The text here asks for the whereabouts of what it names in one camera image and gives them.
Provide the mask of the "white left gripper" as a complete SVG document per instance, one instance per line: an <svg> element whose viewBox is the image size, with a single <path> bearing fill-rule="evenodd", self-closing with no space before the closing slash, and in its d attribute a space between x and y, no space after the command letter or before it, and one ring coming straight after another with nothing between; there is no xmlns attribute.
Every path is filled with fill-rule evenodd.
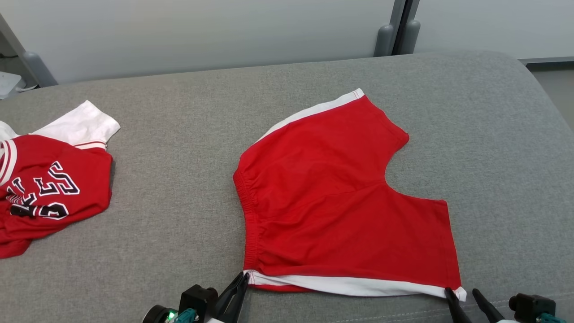
<svg viewBox="0 0 574 323"><path fill-rule="evenodd" d="M215 319L224 323L237 323L250 280L248 272L239 273L222 292L215 305ZM142 319L143 323L173 323L178 311L161 305L153 306Z"/></svg>

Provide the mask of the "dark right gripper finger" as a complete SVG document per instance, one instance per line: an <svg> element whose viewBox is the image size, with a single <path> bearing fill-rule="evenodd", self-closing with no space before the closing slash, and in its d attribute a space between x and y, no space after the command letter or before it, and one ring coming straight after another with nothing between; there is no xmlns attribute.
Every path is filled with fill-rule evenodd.
<svg viewBox="0 0 574 323"><path fill-rule="evenodd" d="M504 321L504 316L490 303L486 297L477 289L472 289L472 296L475 298L476 304L479 309L485 314L490 323L498 323Z"/></svg>
<svg viewBox="0 0 574 323"><path fill-rule="evenodd" d="M456 293L451 288L445 289L445 298L447 299L454 323L471 323L471 319L468 318L465 311L461 308L459 298L457 298Z"/></svg>

